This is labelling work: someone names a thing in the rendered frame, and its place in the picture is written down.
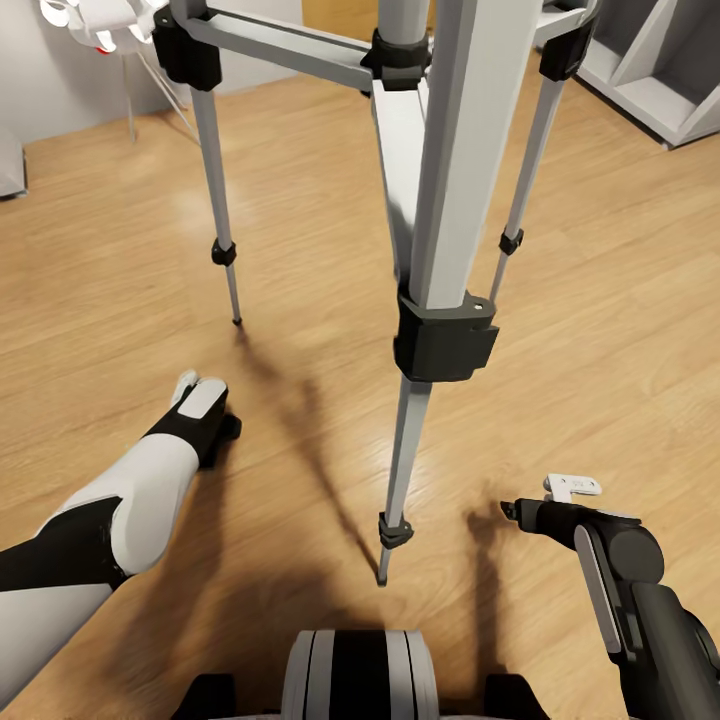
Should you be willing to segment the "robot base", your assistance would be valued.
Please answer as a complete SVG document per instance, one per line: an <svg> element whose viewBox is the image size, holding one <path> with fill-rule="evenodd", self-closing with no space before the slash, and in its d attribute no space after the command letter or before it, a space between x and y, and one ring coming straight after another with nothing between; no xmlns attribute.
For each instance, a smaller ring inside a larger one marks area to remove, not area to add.
<svg viewBox="0 0 720 720"><path fill-rule="evenodd" d="M440 720L547 720L529 682L519 674L489 674L485 682L484 717L440 709ZM173 720L280 720L280 709L236 717L232 674L200 674L189 687Z"/></svg>

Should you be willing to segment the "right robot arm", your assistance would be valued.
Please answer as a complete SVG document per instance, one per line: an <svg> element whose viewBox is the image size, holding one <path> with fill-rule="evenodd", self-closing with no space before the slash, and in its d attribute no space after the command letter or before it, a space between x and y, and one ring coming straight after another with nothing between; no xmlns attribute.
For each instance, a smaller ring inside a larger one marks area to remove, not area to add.
<svg viewBox="0 0 720 720"><path fill-rule="evenodd" d="M702 621L661 585L665 563L641 519L591 509L591 477L549 473L544 500L503 501L520 530L578 553L609 659L619 666L630 720L720 720L720 655Z"/></svg>

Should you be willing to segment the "camera tripod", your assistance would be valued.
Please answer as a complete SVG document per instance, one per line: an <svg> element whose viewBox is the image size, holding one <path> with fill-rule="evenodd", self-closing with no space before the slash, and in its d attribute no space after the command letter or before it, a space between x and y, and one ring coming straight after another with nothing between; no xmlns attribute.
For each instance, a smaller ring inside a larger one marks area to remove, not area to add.
<svg viewBox="0 0 720 720"><path fill-rule="evenodd" d="M386 510L379 513L379 587L391 551L415 534L403 508L433 383L486 367L500 327L495 299L566 80L578 73L602 0L379 0L369 43L220 6L167 0L151 31L160 67L189 84L217 229L239 314L213 84L220 48L360 89L371 99L389 220L403 372ZM489 299L467 289L531 47L544 75Z"/></svg>

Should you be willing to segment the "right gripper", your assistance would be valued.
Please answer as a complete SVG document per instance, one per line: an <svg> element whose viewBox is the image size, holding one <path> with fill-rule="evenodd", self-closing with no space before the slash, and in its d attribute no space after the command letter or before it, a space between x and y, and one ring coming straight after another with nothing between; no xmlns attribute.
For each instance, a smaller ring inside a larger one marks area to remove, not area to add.
<svg viewBox="0 0 720 720"><path fill-rule="evenodd" d="M543 534L555 541L567 544L560 538L557 523L559 517L569 509L578 509L582 505L556 501L520 498L515 503L503 501L501 509L510 519L518 522L520 530L527 533Z"/></svg>

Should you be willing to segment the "digital camera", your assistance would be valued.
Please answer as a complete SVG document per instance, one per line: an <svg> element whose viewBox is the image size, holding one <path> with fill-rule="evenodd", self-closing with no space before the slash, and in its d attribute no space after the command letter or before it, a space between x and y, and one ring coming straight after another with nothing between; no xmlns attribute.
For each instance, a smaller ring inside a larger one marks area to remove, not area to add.
<svg viewBox="0 0 720 720"><path fill-rule="evenodd" d="M222 424L202 462L198 464L198 471L209 471L209 469L215 468L219 444L238 439L241 434L241 426L241 420L235 415L225 413L222 416Z"/></svg>

